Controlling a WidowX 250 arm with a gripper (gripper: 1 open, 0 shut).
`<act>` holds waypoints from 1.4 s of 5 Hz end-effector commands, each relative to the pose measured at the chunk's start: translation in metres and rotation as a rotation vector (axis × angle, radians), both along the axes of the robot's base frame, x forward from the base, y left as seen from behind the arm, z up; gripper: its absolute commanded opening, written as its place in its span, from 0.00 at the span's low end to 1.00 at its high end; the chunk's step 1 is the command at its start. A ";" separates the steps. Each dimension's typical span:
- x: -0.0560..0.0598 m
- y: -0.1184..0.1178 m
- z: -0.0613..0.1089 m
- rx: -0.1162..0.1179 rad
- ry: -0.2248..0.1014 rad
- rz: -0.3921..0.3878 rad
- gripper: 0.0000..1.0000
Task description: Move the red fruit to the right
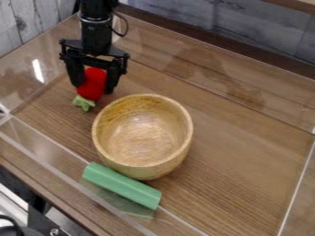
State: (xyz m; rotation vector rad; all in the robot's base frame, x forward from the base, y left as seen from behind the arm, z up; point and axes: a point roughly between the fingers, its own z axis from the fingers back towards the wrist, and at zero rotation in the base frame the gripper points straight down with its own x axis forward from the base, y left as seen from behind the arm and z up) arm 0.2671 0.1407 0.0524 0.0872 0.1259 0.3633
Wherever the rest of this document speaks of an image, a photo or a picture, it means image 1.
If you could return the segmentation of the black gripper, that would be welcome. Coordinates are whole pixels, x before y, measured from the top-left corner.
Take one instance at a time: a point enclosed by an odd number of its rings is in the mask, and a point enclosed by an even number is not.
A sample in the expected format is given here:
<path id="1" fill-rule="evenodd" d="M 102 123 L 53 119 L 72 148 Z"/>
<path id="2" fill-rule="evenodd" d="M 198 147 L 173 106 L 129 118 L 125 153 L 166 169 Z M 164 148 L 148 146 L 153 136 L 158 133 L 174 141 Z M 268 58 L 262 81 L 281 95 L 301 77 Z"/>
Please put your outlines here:
<path id="1" fill-rule="evenodd" d="M 85 82 L 84 66 L 93 66 L 106 71 L 104 93 L 112 94 L 118 84 L 120 75 L 126 74 L 129 54 L 113 44 L 105 46 L 98 52 L 84 48 L 80 40 L 61 39 L 58 41 L 64 61 L 72 85 L 78 88 Z"/>

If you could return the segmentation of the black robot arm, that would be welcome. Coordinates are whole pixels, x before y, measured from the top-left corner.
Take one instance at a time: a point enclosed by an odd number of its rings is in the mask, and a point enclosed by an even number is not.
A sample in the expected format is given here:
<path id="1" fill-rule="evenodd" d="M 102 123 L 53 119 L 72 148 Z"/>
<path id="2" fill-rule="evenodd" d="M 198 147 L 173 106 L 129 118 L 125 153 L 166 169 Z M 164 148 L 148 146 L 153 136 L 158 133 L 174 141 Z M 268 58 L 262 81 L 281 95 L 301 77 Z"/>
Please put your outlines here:
<path id="1" fill-rule="evenodd" d="M 121 75 L 126 74 L 130 55 L 113 45 L 112 34 L 118 37 L 126 35 L 113 27 L 113 16 L 126 22 L 124 16 L 116 12 L 118 0 L 80 0 L 78 22 L 80 38 L 61 39 L 58 59 L 64 62 L 72 85 L 78 88 L 86 81 L 85 66 L 106 71 L 106 81 L 102 93 L 110 94 L 118 84 Z"/>

